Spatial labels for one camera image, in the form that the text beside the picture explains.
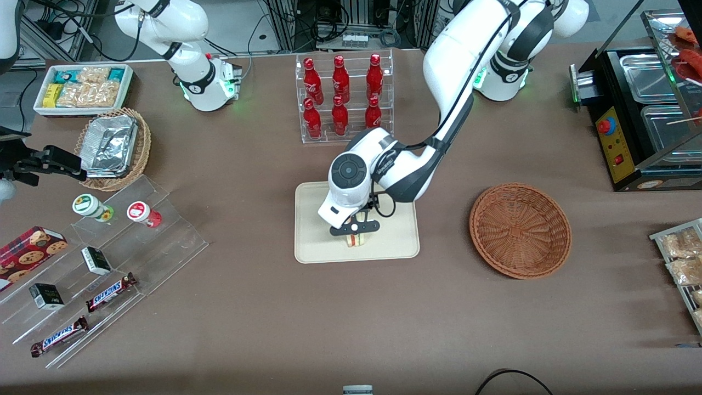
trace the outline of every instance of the wicker basket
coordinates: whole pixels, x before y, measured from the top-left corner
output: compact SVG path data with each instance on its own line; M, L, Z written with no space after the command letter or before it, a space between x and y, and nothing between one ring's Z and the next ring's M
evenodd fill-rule
M484 191L470 210L470 237L492 267L514 278L546 277L568 258L571 229L558 204L522 183Z
M139 122L137 140L134 143L134 153L132 154L130 165L131 169L126 176L120 179L86 179L85 181L81 182L82 185L88 188L98 189L104 192L114 192L133 183L144 172L146 162L149 160L149 150L151 149L151 131L149 130L149 125L146 124L144 118L142 118L138 112L129 108L120 108L119 110L109 111L105 114L98 115L98 117L108 118L117 117L119 115L129 115ZM83 139L86 136L88 125L90 125L90 123L83 128L83 132L81 133L80 137L78 137L78 143L76 144L76 148L73 150L76 155L81 152Z

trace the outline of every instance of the table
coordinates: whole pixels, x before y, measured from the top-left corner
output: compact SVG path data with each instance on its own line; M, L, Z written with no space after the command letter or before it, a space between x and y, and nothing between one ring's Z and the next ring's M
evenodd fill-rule
M611 191L590 120L569 99L568 65L594 47L549 46L514 100L477 98L416 203L416 258L318 265L293 255L295 188L326 179L343 148L300 142L294 56L255 58L241 98L212 113L183 100L166 63L132 63L129 105L153 135L146 174L211 245L59 370L0 328L0 392L339 394L367 383L379 395L470 394L518 368L556 394L698 394L702 351L673 348L698 337L647 236L702 216L702 194ZM395 51L405 143L437 121L422 58ZM85 122L37 117L29 145L72 148ZM569 217L572 253L549 278L506 278L470 242L472 202L509 181L544 190ZM63 229L82 192L56 175L20 185L0 209L0 242L35 224ZM502 377L484 394L528 391L539 393Z

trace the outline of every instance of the red emergency stop button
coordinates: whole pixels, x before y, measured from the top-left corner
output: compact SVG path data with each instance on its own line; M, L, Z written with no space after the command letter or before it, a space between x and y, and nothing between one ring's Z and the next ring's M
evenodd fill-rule
M607 117L606 119L603 119L597 123L597 131L605 136L610 136L613 134L615 128L616 121L612 117Z
M604 121L600 121L600 123L597 124L597 131L602 133L602 134L607 133L610 128L611 128L611 125L610 125L609 121L606 119Z

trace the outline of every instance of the small black box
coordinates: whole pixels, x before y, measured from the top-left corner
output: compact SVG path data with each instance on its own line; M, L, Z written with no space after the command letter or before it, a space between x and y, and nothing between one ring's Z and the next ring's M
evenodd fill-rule
M98 274L99 276L106 276L110 274L110 264L107 262L107 258L95 247L85 247L81 250L83 254L83 260L88 265L88 270Z
M63 299L54 285L36 283L29 287L29 293L40 309L58 310L63 307Z

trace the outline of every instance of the red bottle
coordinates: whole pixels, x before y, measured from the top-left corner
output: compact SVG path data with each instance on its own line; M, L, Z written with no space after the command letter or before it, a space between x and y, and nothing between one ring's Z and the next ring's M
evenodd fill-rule
M383 95L383 69L380 68L380 55L377 53L371 55L371 67L366 74L366 96L371 100L373 95Z
M366 128L376 128L380 126L380 119L383 113L378 107L378 97L373 95L368 100L368 108L366 109Z
M305 118L307 132L312 140L317 140L322 137L322 119L319 117L319 111L314 108L311 98L305 98L303 105L305 106L303 118Z
M311 58L306 58L303 64L305 66L305 90L307 91L307 97L314 100L314 104L322 105L324 102L322 79L319 78L319 73L314 69L314 61Z
M346 136L349 126L349 112L344 106L341 96L334 96L334 108L331 110L331 117L334 119L334 133L339 136Z
M344 57L334 56L334 74L331 76L334 83L334 95L341 96L344 103L351 100L351 85L349 83L349 72L344 67Z

